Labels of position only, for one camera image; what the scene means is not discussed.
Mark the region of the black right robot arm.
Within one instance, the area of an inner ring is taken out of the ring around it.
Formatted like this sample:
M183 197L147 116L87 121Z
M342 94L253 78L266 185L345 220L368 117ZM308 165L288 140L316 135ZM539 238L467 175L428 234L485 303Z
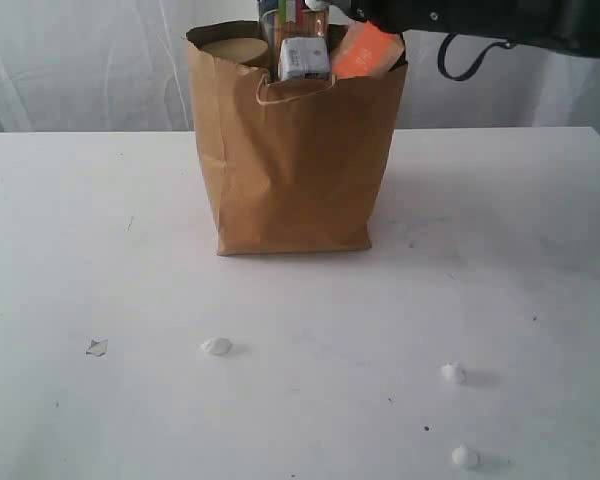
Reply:
M508 40L600 59L600 0L343 0L348 18L380 30Z

